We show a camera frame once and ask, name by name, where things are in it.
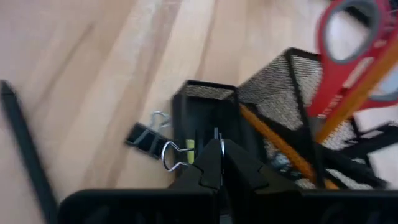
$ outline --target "wooden surface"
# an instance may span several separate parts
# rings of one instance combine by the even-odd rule
[[[287,47],[316,52],[327,0],[0,1],[0,78],[15,87],[59,200],[79,189],[166,187],[123,144],[186,79],[238,85]],[[347,15],[337,52],[366,31]],[[0,113],[0,221],[41,223]]]

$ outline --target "scissors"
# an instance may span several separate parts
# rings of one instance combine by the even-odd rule
[[[328,48],[328,25],[331,18],[348,7],[365,9],[369,14],[369,35],[364,42],[345,59],[337,59]],[[328,118],[333,110],[341,106],[339,102],[361,85],[371,68],[397,38],[398,26],[389,11],[388,0],[335,0],[321,16],[318,28],[318,48],[320,61],[323,65],[322,81],[318,87],[311,106],[308,108],[310,117]],[[345,83],[351,79],[351,86]],[[398,70],[393,69],[386,75],[378,90],[360,107],[380,108],[398,103]]]

